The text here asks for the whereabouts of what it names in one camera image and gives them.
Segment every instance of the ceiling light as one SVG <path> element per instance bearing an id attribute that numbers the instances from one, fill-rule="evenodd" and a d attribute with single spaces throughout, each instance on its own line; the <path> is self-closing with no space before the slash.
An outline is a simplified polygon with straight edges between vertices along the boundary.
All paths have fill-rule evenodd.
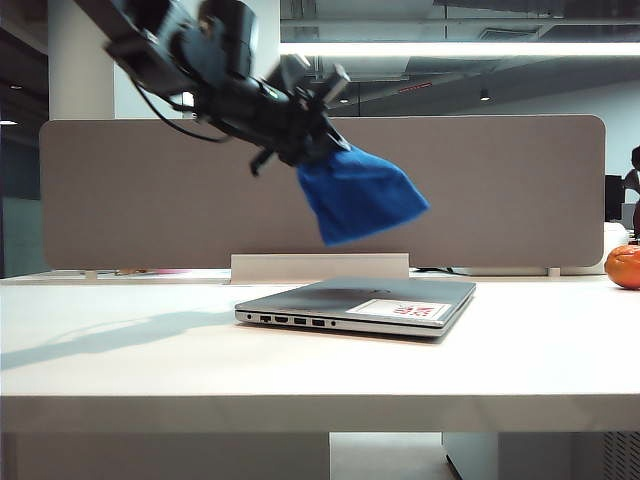
<path id="1" fill-rule="evenodd" d="M 640 56 L 640 42 L 281 43 L 280 53 L 328 57 L 632 57 Z"/>

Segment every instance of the gray partition panel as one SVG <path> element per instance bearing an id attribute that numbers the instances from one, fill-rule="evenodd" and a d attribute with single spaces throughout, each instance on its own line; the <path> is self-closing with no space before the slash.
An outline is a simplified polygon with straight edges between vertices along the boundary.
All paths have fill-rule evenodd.
<path id="1" fill-rule="evenodd" d="M 272 161 L 251 177 L 253 145 L 194 140 L 157 120 L 53 121 L 40 135 L 47 261 L 60 269 L 214 268 L 228 267 L 232 253 L 308 252 L 408 252 L 414 266 L 600 260 L 598 118 L 350 118 L 335 125 L 402 167 L 431 211 L 326 248 L 294 169 Z"/>

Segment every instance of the white desk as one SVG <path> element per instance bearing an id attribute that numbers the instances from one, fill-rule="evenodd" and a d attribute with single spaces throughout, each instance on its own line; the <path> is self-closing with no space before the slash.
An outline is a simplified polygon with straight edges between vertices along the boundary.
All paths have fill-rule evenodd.
<path id="1" fill-rule="evenodd" d="M 438 342 L 235 321 L 290 285 L 5 283 L 3 429 L 640 430 L 640 292 L 475 280 Z"/>

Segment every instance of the sticker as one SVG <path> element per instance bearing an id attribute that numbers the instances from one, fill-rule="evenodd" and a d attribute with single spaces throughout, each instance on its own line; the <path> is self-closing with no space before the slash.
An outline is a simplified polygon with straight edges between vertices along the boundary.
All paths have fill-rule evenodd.
<path id="1" fill-rule="evenodd" d="M 407 300 L 381 300 L 374 298 L 347 313 L 378 315 L 381 317 L 413 318 L 422 321 L 437 321 L 449 310 L 449 303 L 411 302 Z"/>

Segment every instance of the blue cloth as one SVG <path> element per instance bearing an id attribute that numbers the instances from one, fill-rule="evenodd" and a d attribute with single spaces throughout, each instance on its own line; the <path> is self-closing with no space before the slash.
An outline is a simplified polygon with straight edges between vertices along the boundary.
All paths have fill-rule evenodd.
<path id="1" fill-rule="evenodd" d="M 354 146 L 326 162 L 299 165 L 298 180 L 329 246 L 388 230 L 429 209 L 400 168 Z"/>

